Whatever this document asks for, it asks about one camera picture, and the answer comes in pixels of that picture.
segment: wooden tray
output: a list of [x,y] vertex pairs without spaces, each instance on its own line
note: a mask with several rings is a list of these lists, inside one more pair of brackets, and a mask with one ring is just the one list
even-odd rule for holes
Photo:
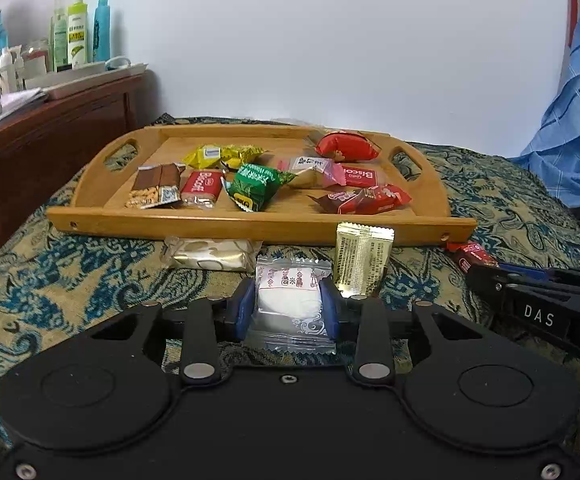
[[[280,157],[310,153],[304,141],[310,130],[305,126],[259,124],[149,126],[109,143],[87,166],[70,206],[51,207],[47,215],[57,229],[65,232],[156,240],[172,235],[331,246],[339,222],[391,227],[396,245],[464,242],[472,234],[476,220],[450,218],[446,190],[425,156],[402,140],[372,132],[363,134],[381,148],[381,154],[373,161],[351,165],[375,169],[387,182],[405,189],[412,202],[399,210],[377,215],[326,214],[307,195],[321,196],[327,191],[286,187],[279,190],[265,211],[257,213],[241,211],[225,192],[210,210],[124,207],[140,166],[179,162],[202,144],[255,144],[269,150],[257,163],[276,167]],[[108,170],[105,160],[126,144],[134,146],[137,155],[121,171]],[[406,181],[392,165],[392,158],[399,152],[405,152],[420,168],[416,180]]]

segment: patterned tablecloth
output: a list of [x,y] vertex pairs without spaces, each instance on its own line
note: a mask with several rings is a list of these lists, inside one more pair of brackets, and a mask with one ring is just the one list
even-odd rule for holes
[[[177,120],[201,121],[217,120]],[[580,266],[580,226],[526,170],[498,156],[452,146],[413,145],[444,181],[452,215],[476,218],[479,226],[474,239],[493,256],[527,266]],[[127,155],[120,153],[110,163],[122,165]],[[407,177],[415,177],[406,160],[394,162]],[[162,269],[161,242],[58,232],[45,209],[66,205],[80,174],[36,210],[0,250],[0,377],[30,355],[134,303],[159,300],[176,305],[200,296],[231,294],[244,277],[236,272]],[[262,254],[332,258],[333,250],[264,246]],[[414,299],[426,299],[476,322],[487,324],[491,319],[486,306],[466,289],[462,273],[439,248],[393,248],[380,295],[393,309],[411,308]],[[580,363],[562,352],[508,327],[497,330],[580,372]],[[166,370],[177,367],[177,350],[175,343],[169,345]],[[343,356],[352,351],[352,345],[339,348]],[[395,343],[395,351],[399,367],[407,368],[403,345]],[[323,359],[252,351],[235,344],[224,344],[221,358],[224,364],[314,364]],[[8,446],[0,425],[0,455]]]

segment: silver screw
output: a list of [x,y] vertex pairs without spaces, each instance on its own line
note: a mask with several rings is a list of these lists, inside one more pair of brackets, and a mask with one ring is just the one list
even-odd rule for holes
[[359,367],[359,373],[366,379],[383,379],[390,375],[390,368],[381,363],[367,363]]
[[556,480],[561,476],[561,466],[559,464],[548,464],[541,471],[543,480]]
[[22,480],[34,480],[36,478],[36,469],[29,464],[19,464],[16,466],[16,476]]
[[207,379],[214,373],[214,367],[208,363],[191,363],[183,368],[183,373],[190,379]]

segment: brown wooden furniture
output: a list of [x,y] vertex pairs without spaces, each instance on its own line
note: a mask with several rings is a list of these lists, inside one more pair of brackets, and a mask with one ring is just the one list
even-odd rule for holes
[[[139,166],[178,162],[199,145],[211,143],[261,146],[267,153],[257,162],[275,168],[279,158],[304,154],[304,138],[310,129],[262,124],[148,126],[108,144],[88,165],[70,206],[49,208],[47,215],[55,227],[66,232],[157,240],[172,235],[334,245],[339,222],[394,228],[396,245],[464,242],[472,234],[476,220],[450,217],[446,188],[425,156],[402,140],[372,132],[363,134],[381,148],[378,158],[351,165],[375,169],[386,182],[405,189],[412,202],[398,210],[377,215],[326,214],[308,195],[321,196],[331,189],[288,187],[281,188],[265,210],[256,213],[241,211],[225,192],[210,210],[124,207]],[[112,173],[104,161],[125,144],[134,146],[137,155],[121,171]],[[399,152],[421,169],[416,180],[406,181],[391,163]]]
[[44,103],[0,122],[0,247],[116,137],[135,130],[142,76]]

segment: snack package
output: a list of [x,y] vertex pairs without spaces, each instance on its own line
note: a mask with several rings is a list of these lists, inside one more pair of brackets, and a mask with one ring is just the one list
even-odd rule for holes
[[134,185],[125,202],[126,207],[147,209],[181,199],[179,185],[181,171],[185,166],[178,164],[162,164],[160,166],[144,166],[138,168]]
[[185,155],[183,162],[197,170],[217,168],[220,164],[225,165],[230,170],[237,170],[242,164],[254,161],[263,151],[258,146],[206,144]]
[[391,211],[412,200],[403,189],[392,184],[330,193],[319,198],[310,196],[310,198],[327,213],[340,215],[374,215]]
[[254,272],[261,242],[250,240],[165,239],[161,263],[169,269]]
[[446,249],[451,253],[451,257],[463,272],[468,272],[473,265],[487,265],[499,267],[499,263],[486,253],[486,250],[475,242],[464,244],[446,243]]
[[379,147],[356,132],[331,132],[313,130],[309,141],[320,156],[332,158],[336,162],[372,160],[379,155]]
[[221,170],[194,170],[181,189],[183,207],[212,208],[221,192]]
[[336,353],[324,322],[319,281],[329,276],[326,260],[257,258],[257,303],[245,344],[301,353]]
[[243,211],[261,211],[283,184],[295,177],[294,173],[243,164],[234,175],[232,182],[221,179],[225,191],[232,201]]
[[393,241],[393,229],[350,222],[337,226],[334,283],[344,298],[378,292]]
[[279,161],[277,169],[296,176],[288,184],[294,189],[322,189],[339,184],[345,186],[345,172],[340,164],[330,158],[298,156]]
[[368,170],[366,168],[353,168],[352,166],[344,166],[345,185],[352,187],[374,187],[384,184],[383,179],[379,178],[376,170]]

